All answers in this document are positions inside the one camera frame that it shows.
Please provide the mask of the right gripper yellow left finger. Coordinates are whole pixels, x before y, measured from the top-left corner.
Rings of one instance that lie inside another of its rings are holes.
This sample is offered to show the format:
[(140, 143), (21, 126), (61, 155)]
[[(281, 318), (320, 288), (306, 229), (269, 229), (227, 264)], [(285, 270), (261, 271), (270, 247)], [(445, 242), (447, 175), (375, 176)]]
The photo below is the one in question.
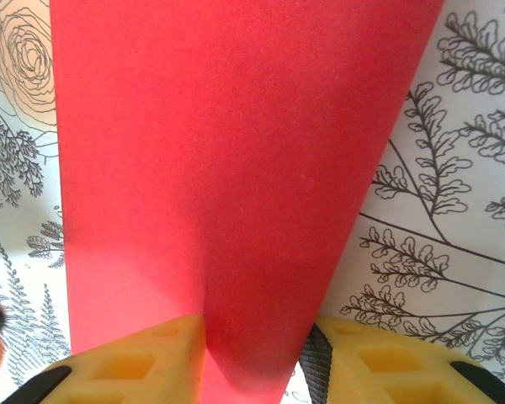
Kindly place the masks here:
[(60, 360), (1, 404), (199, 404), (205, 322), (193, 314)]

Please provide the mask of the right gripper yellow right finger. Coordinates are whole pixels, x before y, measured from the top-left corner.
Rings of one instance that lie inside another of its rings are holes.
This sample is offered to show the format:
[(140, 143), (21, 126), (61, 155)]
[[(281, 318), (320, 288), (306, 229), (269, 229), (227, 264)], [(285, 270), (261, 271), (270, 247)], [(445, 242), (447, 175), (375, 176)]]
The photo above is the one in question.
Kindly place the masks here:
[(321, 316), (301, 351), (312, 404), (505, 404), (505, 383), (462, 353)]

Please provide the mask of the red square paper sheet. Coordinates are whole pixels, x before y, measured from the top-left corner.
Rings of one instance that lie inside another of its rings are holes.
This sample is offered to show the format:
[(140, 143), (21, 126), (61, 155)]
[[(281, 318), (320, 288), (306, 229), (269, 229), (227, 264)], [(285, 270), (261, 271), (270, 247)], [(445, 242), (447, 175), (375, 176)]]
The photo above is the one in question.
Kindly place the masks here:
[(205, 319), (279, 404), (444, 0), (50, 0), (72, 351)]

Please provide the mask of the floral patterned table cover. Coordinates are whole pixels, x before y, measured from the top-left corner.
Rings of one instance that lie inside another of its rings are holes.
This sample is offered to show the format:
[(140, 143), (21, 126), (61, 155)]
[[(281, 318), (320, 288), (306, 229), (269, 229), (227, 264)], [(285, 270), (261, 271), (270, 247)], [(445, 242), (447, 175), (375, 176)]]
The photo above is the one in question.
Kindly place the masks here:
[[(58, 174), (56, 132), (0, 80), (0, 402), (71, 352)], [(505, 382), (505, 0), (445, 0), (321, 313)]]

